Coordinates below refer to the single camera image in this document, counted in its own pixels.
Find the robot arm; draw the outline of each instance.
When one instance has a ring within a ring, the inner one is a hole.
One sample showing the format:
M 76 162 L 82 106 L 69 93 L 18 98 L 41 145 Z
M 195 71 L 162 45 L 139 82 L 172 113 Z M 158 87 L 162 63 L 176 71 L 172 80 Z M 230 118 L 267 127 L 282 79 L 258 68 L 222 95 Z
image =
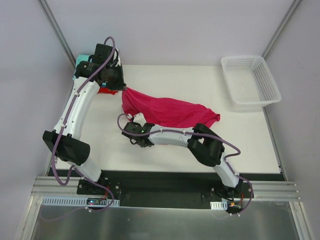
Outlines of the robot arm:
M 82 61 L 78 64 L 74 74 L 76 79 L 63 114 L 54 126 L 53 131 L 45 131 L 42 136 L 52 152 L 58 133 L 61 128 L 64 128 L 55 156 L 70 165 L 74 165 L 80 173 L 94 182 L 99 180 L 103 182 L 102 171 L 89 156 L 90 146 L 79 139 L 88 109 L 99 88 L 107 84 L 110 90 L 121 91 L 126 89 L 118 50 L 115 50 L 113 58 L 97 75 L 87 82 L 80 91 L 79 88 L 106 61 L 111 51 L 112 47 L 98 43 L 94 55 L 89 57 L 91 61 Z M 66 125 L 64 125 L 66 116 L 68 116 L 68 119 Z
M 90 56 L 91 61 L 82 61 L 78 64 L 75 71 L 76 79 L 74 80 L 73 90 L 65 110 L 53 128 L 53 131 L 45 131 L 42 136 L 48 148 L 53 151 L 58 138 L 58 132 L 60 132 L 63 127 L 63 133 L 57 145 L 55 156 L 70 165 L 74 165 L 85 177 L 98 183 L 105 181 L 104 176 L 102 175 L 101 169 L 96 166 L 89 156 L 90 146 L 80 141 L 80 137 L 86 114 L 99 88 L 107 83 L 107 87 L 110 90 L 121 91 L 126 89 L 118 51 L 114 54 L 113 60 L 108 62 L 80 92 L 77 91 L 79 86 L 86 82 L 88 77 L 106 61 L 110 55 L 110 48 L 111 47 L 104 44 L 97 44 L 94 55 Z M 75 102 L 72 103 L 75 95 L 77 97 Z M 66 125 L 64 125 L 63 123 L 67 115 L 69 117 Z M 239 178 L 234 174 L 235 171 L 232 172 L 223 160 L 225 151 L 223 144 L 210 137 L 183 134 L 185 132 L 219 137 L 200 123 L 193 128 L 179 129 L 162 127 L 151 123 L 145 123 L 141 126 L 136 122 L 128 122 L 122 134 L 131 140 L 135 140 L 141 147 L 165 144 L 188 148 L 201 164 L 212 167 L 217 172 L 223 185 L 228 188 L 236 188 L 239 183 Z M 131 134 L 143 134 L 143 136 L 132 136 Z
M 231 166 L 233 173 L 224 161 L 225 147 L 222 142 L 210 137 L 199 137 L 184 133 L 206 134 L 219 138 L 218 135 L 201 123 L 198 123 L 195 127 L 173 128 L 163 127 L 152 123 L 145 123 L 141 126 L 137 122 L 128 122 L 122 132 L 123 135 L 134 140 L 142 148 L 151 147 L 153 145 L 175 145 L 188 148 L 201 164 L 212 167 L 215 170 L 220 176 L 224 186 L 236 188 L 239 183 L 239 178 L 234 173 L 238 174 L 238 172 Z

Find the metal sheet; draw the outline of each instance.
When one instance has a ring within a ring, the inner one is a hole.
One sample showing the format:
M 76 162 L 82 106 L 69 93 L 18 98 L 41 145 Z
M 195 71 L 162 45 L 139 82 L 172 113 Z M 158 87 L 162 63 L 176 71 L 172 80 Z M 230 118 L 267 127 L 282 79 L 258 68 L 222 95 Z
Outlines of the metal sheet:
M 74 207 L 43 206 L 52 219 Z M 240 216 L 221 210 L 110 208 L 101 213 L 76 211 L 34 228 L 35 240 L 295 240 L 299 239 L 288 202 L 252 202 Z

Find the black bracket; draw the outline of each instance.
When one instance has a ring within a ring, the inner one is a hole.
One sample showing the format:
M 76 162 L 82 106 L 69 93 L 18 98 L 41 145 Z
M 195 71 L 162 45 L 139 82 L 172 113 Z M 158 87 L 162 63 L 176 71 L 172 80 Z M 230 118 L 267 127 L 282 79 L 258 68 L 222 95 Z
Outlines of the black bracket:
M 217 134 L 210 130 L 206 125 L 197 123 L 193 128 L 194 133 L 209 134 L 219 138 Z M 208 167 L 214 167 L 221 164 L 221 157 L 225 151 L 222 142 L 210 137 L 201 137 L 193 135 L 188 140 L 187 148 L 192 152 L 199 163 Z

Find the metal frame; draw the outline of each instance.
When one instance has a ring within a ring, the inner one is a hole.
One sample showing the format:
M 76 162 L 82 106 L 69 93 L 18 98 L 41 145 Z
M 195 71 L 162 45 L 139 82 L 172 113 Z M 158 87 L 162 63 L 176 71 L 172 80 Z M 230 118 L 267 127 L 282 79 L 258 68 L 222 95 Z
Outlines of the metal frame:
M 271 40 L 269 41 L 266 49 L 264 50 L 262 56 L 267 59 L 275 45 L 277 44 L 280 36 L 283 34 L 288 22 L 292 19 L 294 13 L 301 5 L 303 0 L 293 0 L 288 11 L 283 17 L 281 23 L 273 34 Z M 61 44 L 64 52 L 66 53 L 68 60 L 73 67 L 76 65 L 75 57 L 66 41 L 48 3 L 46 0 L 38 0 L 44 14 L 47 17 L 58 41 Z M 275 155 L 279 165 L 283 166 L 281 159 L 279 157 L 279 152 L 275 142 L 274 134 L 270 125 L 268 110 L 263 108 L 265 115 L 267 127 L 270 133 L 270 138 L 272 145 L 274 147 Z M 282 169 L 282 174 L 286 178 L 286 173 Z M 92 195 L 77 195 L 77 186 L 79 182 L 79 177 L 72 177 L 67 186 L 60 186 L 54 177 L 44 176 L 37 177 L 35 184 L 33 186 L 31 196 L 22 219 L 22 224 L 19 228 L 16 239 L 30 240 L 32 237 L 33 230 L 35 228 L 36 219 L 39 213 L 41 203 L 44 196 L 72 196 L 72 197 L 94 197 Z M 275 202 L 289 202 L 292 215 L 295 221 L 295 225 L 301 240 L 313 240 L 315 237 L 311 231 L 309 222 L 306 218 L 305 209 L 303 203 L 301 202 L 300 192 L 297 188 L 297 184 L 289 181 L 251 181 L 254 190 L 253 201 L 275 201 Z
M 74 68 L 76 68 L 76 59 L 75 56 L 73 55 L 69 44 L 67 42 L 67 40 L 65 39 L 65 36 L 63 35 L 57 20 L 55 19 L 48 3 L 46 0 L 38 0 L 48 22 L 50 23 L 52 30 L 56 36 L 56 38 L 58 39 L 59 43 L 61 44 L 61 47 L 63 48 L 63 51 L 65 52 L 67 58 L 69 59 L 70 63 L 72 64 L 72 66 Z
M 71 177 L 67 186 L 61 186 L 53 176 L 36 178 L 31 196 L 96 197 L 95 195 L 77 195 L 80 177 Z M 253 201 L 301 202 L 297 184 L 292 181 L 251 181 Z
M 37 177 L 16 239 L 31 239 L 34 228 L 37 227 L 36 219 L 44 196 L 75 197 L 79 199 L 83 197 L 96 197 L 93 195 L 77 195 L 80 179 L 80 177 L 71 177 L 67 186 L 61 186 L 54 177 Z M 315 239 L 310 231 L 308 220 L 305 217 L 302 199 L 295 182 L 252 181 L 251 183 L 255 196 L 253 201 L 289 202 L 300 239 Z
M 286 29 L 288 23 L 290 22 L 290 20 L 292 19 L 292 17 L 294 16 L 295 12 L 297 11 L 298 7 L 300 6 L 300 4 L 303 2 L 304 0 L 293 0 L 293 2 L 291 3 L 289 9 L 287 10 L 287 12 L 285 13 L 283 19 L 281 20 L 278 28 L 275 30 L 273 36 L 271 37 L 268 45 L 266 46 L 262 57 L 267 60 L 267 58 L 270 56 L 272 50 L 274 49 L 274 47 L 276 46 L 279 38 L 281 37 L 281 35 L 283 34 L 284 30 Z

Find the red cloth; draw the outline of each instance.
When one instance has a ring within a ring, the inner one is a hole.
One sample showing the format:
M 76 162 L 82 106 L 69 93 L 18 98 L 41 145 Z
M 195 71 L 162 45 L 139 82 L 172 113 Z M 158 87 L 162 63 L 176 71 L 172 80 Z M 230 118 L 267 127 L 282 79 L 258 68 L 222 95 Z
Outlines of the red cloth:
M 143 113 L 148 123 L 171 128 L 189 128 L 197 123 L 208 128 L 220 120 L 220 114 L 200 104 L 173 98 L 156 98 L 127 88 L 122 92 L 122 108 L 126 114 Z

